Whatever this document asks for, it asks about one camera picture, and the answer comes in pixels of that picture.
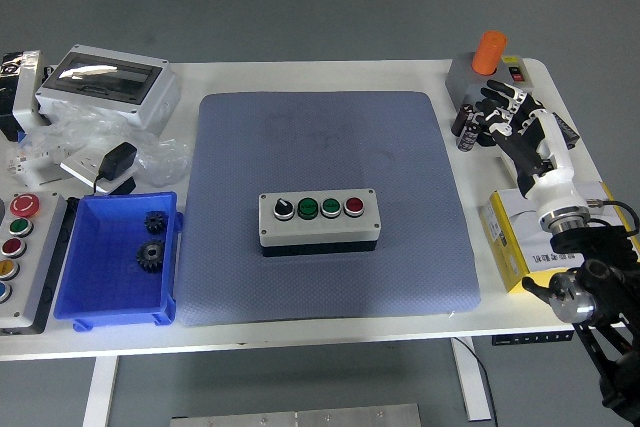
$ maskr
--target white table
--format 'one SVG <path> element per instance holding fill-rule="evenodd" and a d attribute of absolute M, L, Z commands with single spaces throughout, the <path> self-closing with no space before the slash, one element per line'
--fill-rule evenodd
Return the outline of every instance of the white table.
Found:
<path fill-rule="evenodd" d="M 526 59 L 525 63 L 535 84 L 536 98 L 575 128 L 546 67 L 537 60 Z M 477 309 L 415 317 L 318 319 L 202 327 L 186 327 L 178 322 L 166 327 L 140 324 L 100 327 L 83 334 L 75 332 L 70 322 L 59 322 L 50 314 L 47 327 L 40 335 L 1 337 L 0 360 L 105 357 L 102 361 L 97 359 L 94 374 L 96 384 L 92 387 L 89 399 L 90 403 L 93 398 L 98 406 L 104 407 L 104 402 L 101 404 L 96 399 L 104 401 L 110 397 L 109 386 L 113 384 L 116 358 L 120 355 L 571 329 L 571 325 L 560 322 L 551 309 L 533 295 L 509 295 L 505 292 L 482 229 L 479 210 L 494 190 L 513 188 L 515 185 L 497 148 L 475 147 L 468 153 L 456 148 L 455 138 L 449 130 L 455 110 L 444 85 L 449 65 L 449 60 L 173 64 L 182 94 L 161 137 L 175 138 L 193 147 L 198 106 L 203 97 L 212 93 L 342 90 L 426 93 L 433 104 L 445 141 L 475 254 L 482 299 Z M 2 138 L 0 151 L 4 153 L 8 145 Z M 582 142 L 570 153 L 576 169 L 576 181 L 600 180 Z M 51 184 L 49 188 L 61 192 L 65 197 L 91 193 L 75 179 Z M 18 184 L 9 175 L 0 178 L 0 192 L 18 189 Z M 184 211 L 188 178 L 164 189 L 152 189 L 139 183 L 137 191 L 145 190 L 176 191 L 178 209 Z M 102 379 L 101 383 L 97 383 L 97 379 Z"/>

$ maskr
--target blue button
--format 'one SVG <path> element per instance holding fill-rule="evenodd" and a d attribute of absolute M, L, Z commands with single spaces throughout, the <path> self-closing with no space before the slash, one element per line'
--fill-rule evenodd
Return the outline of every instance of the blue button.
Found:
<path fill-rule="evenodd" d="M 9 284 L 5 284 L 4 282 L 0 282 L 0 304 L 7 300 L 11 295 L 11 286 Z"/>

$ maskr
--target emergency stop button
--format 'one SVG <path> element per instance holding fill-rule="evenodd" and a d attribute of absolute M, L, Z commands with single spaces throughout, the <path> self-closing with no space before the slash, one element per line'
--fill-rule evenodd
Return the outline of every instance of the emergency stop button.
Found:
<path fill-rule="evenodd" d="M 13 199 L 9 210 L 16 217 L 31 217 L 40 210 L 40 199 L 35 194 L 20 194 Z"/>

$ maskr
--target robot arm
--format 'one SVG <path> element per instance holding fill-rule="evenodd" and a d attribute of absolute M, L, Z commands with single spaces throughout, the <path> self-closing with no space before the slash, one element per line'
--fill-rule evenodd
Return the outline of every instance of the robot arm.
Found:
<path fill-rule="evenodd" d="M 546 302 L 556 316 L 574 325 L 578 337 L 598 369 L 603 405 L 640 427 L 640 264 L 630 237 L 640 230 L 638 216 L 626 204 L 635 229 L 588 226 L 588 202 L 573 184 L 573 165 L 556 118 L 520 89 L 489 80 L 475 106 L 480 123 L 514 161 L 521 194 L 536 206 L 543 230 L 552 234 L 556 253 L 580 253 L 577 269 L 555 274 L 549 287 L 523 279 L 529 292 Z M 623 323 L 632 336 L 626 340 L 612 325 Z M 592 333 L 597 329 L 620 353 L 610 360 Z"/>

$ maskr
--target blue mat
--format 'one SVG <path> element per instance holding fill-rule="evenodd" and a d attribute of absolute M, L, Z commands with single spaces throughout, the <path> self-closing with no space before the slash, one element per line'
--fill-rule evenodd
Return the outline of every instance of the blue mat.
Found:
<path fill-rule="evenodd" d="M 376 250 L 265 258 L 263 192 L 376 189 Z M 202 100 L 176 280 L 187 325 L 424 315 L 480 302 L 429 98 L 252 92 Z"/>

